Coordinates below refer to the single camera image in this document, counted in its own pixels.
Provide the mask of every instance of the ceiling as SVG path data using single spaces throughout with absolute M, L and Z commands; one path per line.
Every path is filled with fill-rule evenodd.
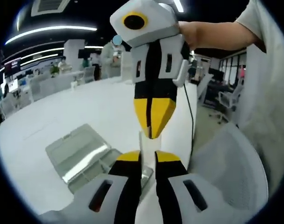
M 61 2 L 62 0 L 43 0 L 48 4 Z M 249 0 L 180 0 L 184 13 L 179 13 L 173 4 L 172 7 L 180 21 L 205 21 L 205 22 L 226 22 L 234 21 L 244 10 Z M 48 42 L 58 42 L 56 47 L 63 47 L 64 41 L 68 39 L 85 39 L 87 45 L 104 46 L 116 34 L 112 29 L 109 18 L 127 0 L 70 0 L 62 13 L 42 14 L 31 16 L 32 4 L 29 3 L 21 9 L 19 13 L 19 31 L 17 31 L 17 21 L 12 23 L 8 39 L 20 33 L 57 25 L 73 25 L 95 27 L 97 31 L 83 30 L 53 30 L 31 34 L 17 39 L 3 48 L 3 59 L 10 57 L 21 50 Z M 25 56 L 41 50 L 50 49 L 52 46 L 43 45 L 39 48 L 31 48 L 20 54 L 8 58 Z M 198 49 L 197 54 L 208 57 L 224 58 L 233 52 Z

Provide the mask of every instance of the hand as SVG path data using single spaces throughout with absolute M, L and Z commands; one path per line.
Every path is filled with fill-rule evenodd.
M 195 50 L 197 47 L 197 29 L 194 22 L 178 22 L 179 30 L 185 37 L 185 41 L 188 43 L 191 50 Z
M 114 56 L 114 57 L 113 57 L 113 62 L 114 62 L 114 63 L 118 62 L 118 57 L 117 57 L 117 56 Z

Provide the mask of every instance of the white sleeve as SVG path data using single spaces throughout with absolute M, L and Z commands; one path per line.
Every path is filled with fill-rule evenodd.
M 250 0 L 246 9 L 241 13 L 236 22 L 243 25 L 254 33 L 259 39 L 263 40 L 261 21 L 257 11 L 257 1 Z

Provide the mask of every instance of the floor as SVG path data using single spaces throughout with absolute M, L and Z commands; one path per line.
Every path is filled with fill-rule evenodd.
M 197 152 L 203 145 L 212 139 L 214 134 L 225 124 L 218 124 L 218 118 L 209 114 L 213 110 L 202 105 L 197 106 L 196 132 L 193 144 L 193 153 Z

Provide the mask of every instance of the black cable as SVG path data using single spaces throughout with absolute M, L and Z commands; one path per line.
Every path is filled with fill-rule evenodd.
M 193 137 L 194 137 L 194 117 L 193 117 L 193 113 L 192 113 L 192 109 L 191 109 L 191 104 L 190 104 L 190 101 L 189 101 L 189 97 L 188 97 L 188 93 L 187 93 L 187 89 L 185 87 L 185 84 L 184 84 L 184 88 L 185 88 L 185 95 L 187 97 L 187 101 L 188 101 L 188 105 L 189 105 L 189 109 L 190 109 L 190 113 L 191 113 L 191 117 L 192 117 L 192 145 L 191 145 L 191 156 L 192 156 L 192 153 L 193 153 L 193 144 L 194 144 L 194 141 L 193 141 Z

